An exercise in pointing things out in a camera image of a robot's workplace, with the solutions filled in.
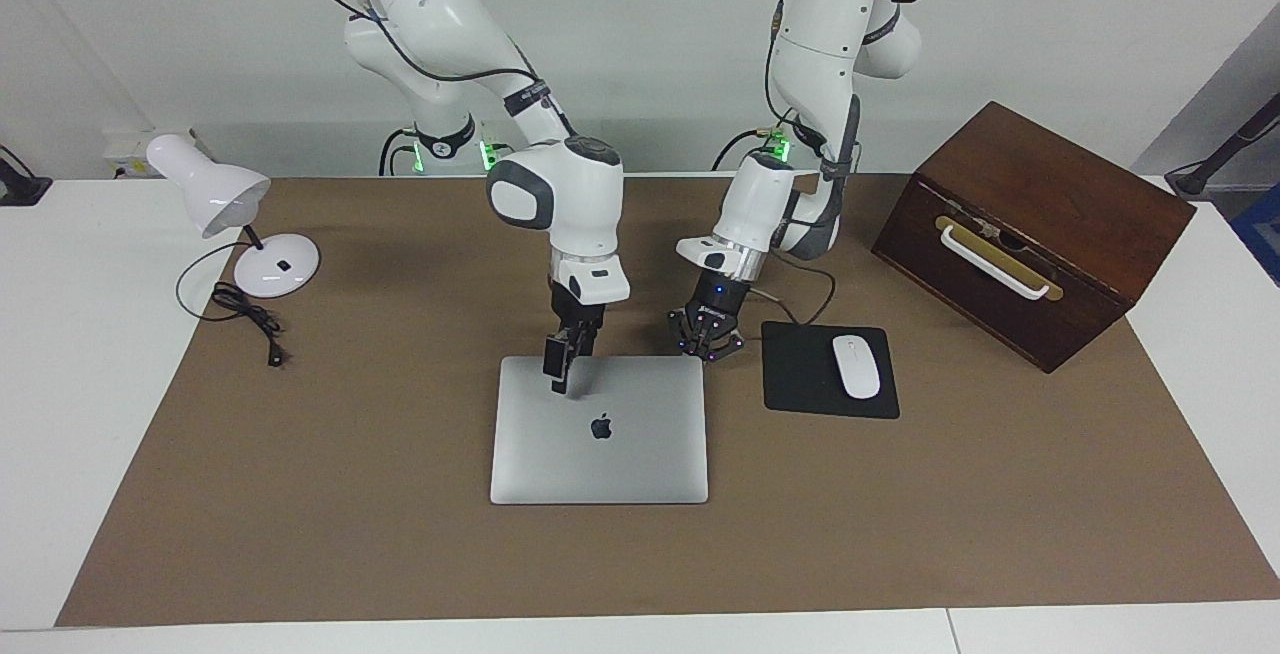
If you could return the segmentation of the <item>brown table mat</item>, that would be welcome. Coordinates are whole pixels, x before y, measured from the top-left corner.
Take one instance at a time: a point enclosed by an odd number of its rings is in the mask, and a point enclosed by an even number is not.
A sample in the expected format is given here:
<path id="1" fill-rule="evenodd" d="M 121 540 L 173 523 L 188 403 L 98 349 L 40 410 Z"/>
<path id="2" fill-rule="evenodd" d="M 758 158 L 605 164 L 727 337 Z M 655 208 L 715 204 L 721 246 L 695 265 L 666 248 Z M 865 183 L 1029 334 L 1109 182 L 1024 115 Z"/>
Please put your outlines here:
<path id="1" fill-rule="evenodd" d="M 200 325 L 60 626 L 1280 599 L 1134 331 L 1056 372 L 878 261 L 899 177 L 852 184 L 826 315 L 888 334 L 901 413 L 769 411 L 759 347 L 707 369 L 703 506 L 489 502 L 498 367 L 540 355 L 544 235 L 481 180 L 285 179 L 323 250 L 291 353 Z"/>

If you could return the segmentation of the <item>black clamp mount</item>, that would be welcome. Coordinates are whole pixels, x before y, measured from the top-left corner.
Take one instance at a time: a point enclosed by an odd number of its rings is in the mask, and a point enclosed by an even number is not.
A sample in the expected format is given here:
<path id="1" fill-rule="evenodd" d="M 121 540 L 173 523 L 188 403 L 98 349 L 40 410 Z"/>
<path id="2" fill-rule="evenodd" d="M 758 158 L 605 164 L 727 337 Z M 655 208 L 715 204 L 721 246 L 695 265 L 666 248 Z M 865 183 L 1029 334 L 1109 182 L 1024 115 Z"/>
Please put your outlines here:
<path id="1" fill-rule="evenodd" d="M 0 145 L 0 207 L 31 207 L 40 203 L 54 180 L 38 177 L 6 145 Z"/>

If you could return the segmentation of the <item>white computer mouse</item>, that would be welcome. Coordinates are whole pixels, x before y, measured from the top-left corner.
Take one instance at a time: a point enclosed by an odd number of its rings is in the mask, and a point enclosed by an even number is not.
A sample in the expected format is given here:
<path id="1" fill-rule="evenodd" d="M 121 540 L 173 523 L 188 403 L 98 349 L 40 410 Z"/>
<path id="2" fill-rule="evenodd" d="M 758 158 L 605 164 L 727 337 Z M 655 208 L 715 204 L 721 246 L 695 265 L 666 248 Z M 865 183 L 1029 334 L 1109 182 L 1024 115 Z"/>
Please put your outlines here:
<path id="1" fill-rule="evenodd" d="M 831 343 L 841 385 L 850 398 L 870 401 L 881 393 L 881 372 L 869 340 L 844 334 Z"/>

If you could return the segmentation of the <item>silver laptop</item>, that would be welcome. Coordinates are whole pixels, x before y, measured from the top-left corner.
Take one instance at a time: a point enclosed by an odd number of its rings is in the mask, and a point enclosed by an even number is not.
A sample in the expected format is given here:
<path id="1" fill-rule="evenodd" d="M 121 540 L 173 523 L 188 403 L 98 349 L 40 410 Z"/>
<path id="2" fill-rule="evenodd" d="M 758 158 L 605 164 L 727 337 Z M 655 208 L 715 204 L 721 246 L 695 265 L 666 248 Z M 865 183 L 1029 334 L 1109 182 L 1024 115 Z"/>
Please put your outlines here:
<path id="1" fill-rule="evenodd" d="M 538 357 L 500 362 L 497 506 L 701 504 L 709 497 L 703 363 L 580 357 L 564 394 Z"/>

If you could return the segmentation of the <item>white desk lamp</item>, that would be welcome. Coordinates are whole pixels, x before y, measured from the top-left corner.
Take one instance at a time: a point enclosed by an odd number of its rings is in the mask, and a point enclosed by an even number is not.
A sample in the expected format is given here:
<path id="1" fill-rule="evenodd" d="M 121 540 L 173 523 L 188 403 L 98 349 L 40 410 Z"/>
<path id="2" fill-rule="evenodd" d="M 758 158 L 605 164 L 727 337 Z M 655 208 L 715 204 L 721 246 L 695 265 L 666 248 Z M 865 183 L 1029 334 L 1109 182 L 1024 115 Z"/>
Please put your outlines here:
<path id="1" fill-rule="evenodd" d="M 317 273 L 320 250 L 307 235 L 283 233 L 260 238 L 252 224 L 268 195 L 270 177 L 250 168 L 223 165 L 207 157 L 179 134 L 151 140 L 146 159 L 183 192 L 188 216 L 209 239 L 223 230 L 241 229 L 250 247 L 234 267 L 234 284 L 255 298 L 279 298 L 300 291 Z"/>

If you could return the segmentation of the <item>white wall socket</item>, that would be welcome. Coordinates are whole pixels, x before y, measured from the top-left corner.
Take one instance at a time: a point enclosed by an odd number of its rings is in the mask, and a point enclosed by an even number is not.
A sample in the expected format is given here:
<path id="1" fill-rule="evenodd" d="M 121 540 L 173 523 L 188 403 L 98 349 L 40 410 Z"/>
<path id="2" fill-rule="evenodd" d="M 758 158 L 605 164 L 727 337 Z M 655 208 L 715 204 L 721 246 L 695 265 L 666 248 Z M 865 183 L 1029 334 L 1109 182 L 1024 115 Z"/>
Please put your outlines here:
<path id="1" fill-rule="evenodd" d="M 172 129 L 170 127 L 170 129 L 138 131 L 138 133 L 132 133 L 132 131 L 110 133 L 108 131 L 108 133 L 104 133 L 106 148 L 102 157 L 108 163 L 113 179 L 163 179 L 160 171 L 148 163 L 146 154 L 151 140 L 161 134 L 179 136 L 184 142 L 195 145 L 202 154 L 209 152 L 206 145 L 197 138 L 197 134 L 189 127 L 187 129 Z"/>

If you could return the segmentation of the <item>black floor stand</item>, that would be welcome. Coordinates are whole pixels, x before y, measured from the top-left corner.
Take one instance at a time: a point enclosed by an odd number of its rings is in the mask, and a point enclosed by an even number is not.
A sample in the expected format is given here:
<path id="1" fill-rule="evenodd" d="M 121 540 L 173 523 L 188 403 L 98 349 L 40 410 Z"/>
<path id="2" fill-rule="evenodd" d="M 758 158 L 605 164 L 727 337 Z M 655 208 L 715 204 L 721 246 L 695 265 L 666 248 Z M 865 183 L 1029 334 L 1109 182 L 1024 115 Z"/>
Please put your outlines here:
<path id="1" fill-rule="evenodd" d="M 1221 170 L 1230 159 L 1244 148 L 1256 145 L 1265 136 L 1270 134 L 1275 127 L 1280 125 L 1280 92 L 1272 95 L 1257 113 L 1244 122 L 1229 140 L 1225 140 L 1215 152 L 1201 159 L 1201 161 L 1188 163 L 1175 170 L 1166 171 L 1164 180 L 1175 195 L 1183 198 L 1196 198 L 1204 193 L 1208 180 Z"/>

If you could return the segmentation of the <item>blue crate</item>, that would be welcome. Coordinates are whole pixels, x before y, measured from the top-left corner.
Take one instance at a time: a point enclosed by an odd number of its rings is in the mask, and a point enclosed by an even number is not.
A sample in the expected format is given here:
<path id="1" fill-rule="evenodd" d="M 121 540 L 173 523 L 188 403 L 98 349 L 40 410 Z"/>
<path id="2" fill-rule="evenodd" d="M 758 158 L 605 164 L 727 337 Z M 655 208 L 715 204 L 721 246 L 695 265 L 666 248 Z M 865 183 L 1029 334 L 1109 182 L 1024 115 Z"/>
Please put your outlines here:
<path id="1" fill-rule="evenodd" d="M 1230 227 L 1280 288 L 1280 183 L 1231 218 Z"/>

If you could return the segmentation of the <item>dark wooden box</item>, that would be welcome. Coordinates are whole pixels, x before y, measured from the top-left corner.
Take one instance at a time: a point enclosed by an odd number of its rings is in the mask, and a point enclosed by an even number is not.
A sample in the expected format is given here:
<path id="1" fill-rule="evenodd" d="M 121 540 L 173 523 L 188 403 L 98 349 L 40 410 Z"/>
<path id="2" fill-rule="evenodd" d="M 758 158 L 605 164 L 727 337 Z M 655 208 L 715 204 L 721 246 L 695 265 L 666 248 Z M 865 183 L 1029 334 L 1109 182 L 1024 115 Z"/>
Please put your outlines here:
<path id="1" fill-rule="evenodd" d="M 916 168 L 873 252 L 1043 372 L 1146 293 L 1192 203 L 988 102 Z M 1029 288 L 1024 299 L 943 247 L 941 230 Z"/>

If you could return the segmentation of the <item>black mouse pad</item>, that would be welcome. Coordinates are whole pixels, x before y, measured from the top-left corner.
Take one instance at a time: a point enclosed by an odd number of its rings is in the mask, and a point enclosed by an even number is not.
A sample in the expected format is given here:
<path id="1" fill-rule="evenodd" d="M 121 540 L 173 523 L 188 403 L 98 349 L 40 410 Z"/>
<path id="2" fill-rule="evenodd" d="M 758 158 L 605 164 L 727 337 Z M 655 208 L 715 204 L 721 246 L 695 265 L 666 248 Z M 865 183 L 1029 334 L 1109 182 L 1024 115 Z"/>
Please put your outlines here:
<path id="1" fill-rule="evenodd" d="M 869 340 L 879 366 L 879 395 L 846 395 L 832 353 L 832 339 L 856 334 Z M 876 326 L 820 326 L 767 321 L 763 337 L 765 407 L 845 419 L 897 420 L 901 416 L 887 331 Z"/>

